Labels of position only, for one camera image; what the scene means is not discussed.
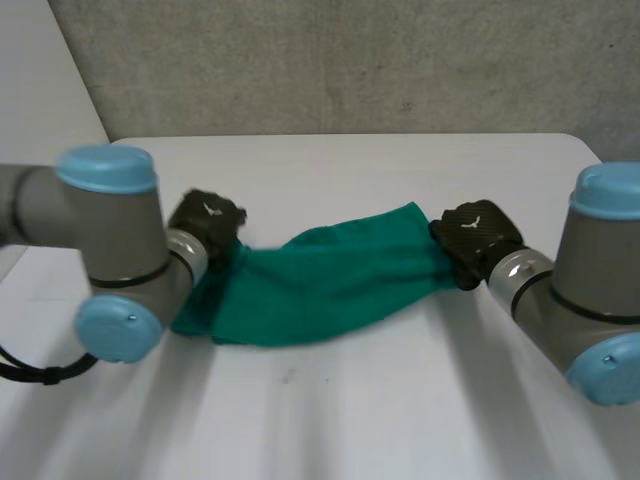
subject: gray wall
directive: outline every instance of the gray wall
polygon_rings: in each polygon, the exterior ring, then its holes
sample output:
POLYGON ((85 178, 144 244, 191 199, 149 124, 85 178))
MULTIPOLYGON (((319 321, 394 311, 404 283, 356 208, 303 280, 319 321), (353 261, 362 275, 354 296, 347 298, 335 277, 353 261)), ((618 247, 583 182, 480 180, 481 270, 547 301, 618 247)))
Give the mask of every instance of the gray wall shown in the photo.
POLYGON ((112 139, 566 132, 640 158, 639 0, 50 0, 112 139))

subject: table surface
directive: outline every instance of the table surface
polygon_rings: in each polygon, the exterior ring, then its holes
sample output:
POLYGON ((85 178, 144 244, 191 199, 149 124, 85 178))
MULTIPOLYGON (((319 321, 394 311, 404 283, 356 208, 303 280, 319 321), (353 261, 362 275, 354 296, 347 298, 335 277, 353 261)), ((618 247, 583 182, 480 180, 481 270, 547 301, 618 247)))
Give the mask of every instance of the table surface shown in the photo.
MULTIPOLYGON (((415 201, 431 218, 489 198, 550 256, 576 175, 597 158, 566 135, 138 138, 165 215, 185 190, 247 208, 241 239, 415 201)), ((29 249, 0 284, 2 344, 39 365, 81 353, 88 293, 74 251, 29 249)), ((0 477, 30 479, 635 479, 640 410, 603 409, 491 300, 433 295, 304 348, 215 347, 165 335, 137 365, 57 387, 0 382, 0 477)))

